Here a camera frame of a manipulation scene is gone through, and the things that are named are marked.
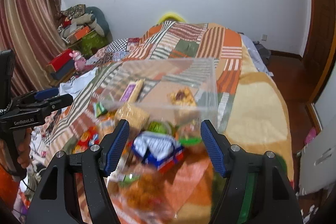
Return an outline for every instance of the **blue snack wrapper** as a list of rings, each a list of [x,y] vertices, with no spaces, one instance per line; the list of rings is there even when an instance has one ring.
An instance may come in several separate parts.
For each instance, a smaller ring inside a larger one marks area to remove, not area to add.
[[[142,163],[153,165],[165,173],[184,157],[184,147],[172,136],[149,131],[140,133],[131,147]]]

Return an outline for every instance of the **door frame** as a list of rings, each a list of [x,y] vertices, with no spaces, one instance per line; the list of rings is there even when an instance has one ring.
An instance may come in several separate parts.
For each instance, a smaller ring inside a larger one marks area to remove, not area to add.
[[[311,17],[310,17],[310,26],[309,26],[309,32],[308,32],[308,38],[307,38],[307,44],[304,50],[304,54],[303,54],[303,58],[302,60],[305,60],[306,56],[307,56],[307,52],[308,52],[308,47],[310,44],[310,40],[311,40],[311,33],[312,33],[312,28],[313,28],[313,18],[314,18],[314,1],[315,0],[311,0]],[[320,97],[322,91],[324,90],[330,74],[334,68],[335,65],[335,61],[336,61],[336,21],[335,21],[335,29],[334,29],[334,36],[333,36],[333,41],[331,44],[331,48],[330,48],[330,53],[327,59],[327,63],[325,64],[325,67],[323,69],[322,75],[315,87],[315,89],[313,90],[311,96],[308,99],[308,102],[306,103],[306,108],[308,110],[308,114],[310,116],[311,121],[313,122],[313,125],[316,129],[317,133],[320,133],[322,131],[322,125],[319,119],[319,116],[317,114],[317,111],[315,109],[315,103],[317,102],[318,98]]]

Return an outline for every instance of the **bed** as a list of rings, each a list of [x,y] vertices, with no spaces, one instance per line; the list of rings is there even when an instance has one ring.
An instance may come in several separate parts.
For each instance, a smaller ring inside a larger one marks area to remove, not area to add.
[[[214,57],[218,90],[218,128],[230,143],[252,153],[272,150],[280,155],[293,182],[291,136],[286,104],[268,76],[266,67],[254,63],[236,32],[217,24],[184,24],[166,21],[152,27],[142,38],[120,39],[99,50],[86,66],[96,69],[92,81],[79,93],[72,106],[60,114],[49,138],[45,158],[48,165],[58,150],[70,152],[81,134],[98,123],[93,115],[97,102],[121,61],[146,58]],[[223,181],[212,170],[206,154],[194,155],[166,178],[165,196],[177,217],[174,223],[208,223]],[[185,187],[185,177],[192,177]],[[83,220],[90,222],[83,183],[77,181]],[[145,223],[138,214],[112,199],[122,223]]]

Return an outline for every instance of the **wooden door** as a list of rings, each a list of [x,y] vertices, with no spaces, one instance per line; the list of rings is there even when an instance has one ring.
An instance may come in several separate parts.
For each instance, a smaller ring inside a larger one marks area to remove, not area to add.
[[[335,0],[311,0],[311,21],[303,64],[317,84],[326,66],[335,31]]]

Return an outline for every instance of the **bedspread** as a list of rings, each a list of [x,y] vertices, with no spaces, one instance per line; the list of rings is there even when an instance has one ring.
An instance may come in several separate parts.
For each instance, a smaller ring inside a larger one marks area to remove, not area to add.
[[[93,114],[93,102],[113,78],[120,66],[118,59],[174,57],[214,57],[218,89],[219,133],[225,134],[231,143],[239,144],[248,152],[263,154],[273,150],[287,164],[288,177],[293,180],[291,139],[286,104],[272,79],[258,72],[235,32],[216,24],[182,24],[166,21],[151,28],[143,38],[119,41],[97,53],[100,58],[92,67],[99,67],[96,77],[62,113],[53,132],[47,165],[58,150],[69,152],[81,134],[99,121]],[[176,223],[208,223],[213,200],[214,172],[207,155],[198,159],[199,165],[180,168],[181,172],[196,172],[197,180],[185,187],[185,200],[175,206],[179,211]],[[89,221],[82,182],[78,183],[80,207],[84,221]],[[131,218],[141,223],[137,215],[125,215],[114,203],[123,223]]]

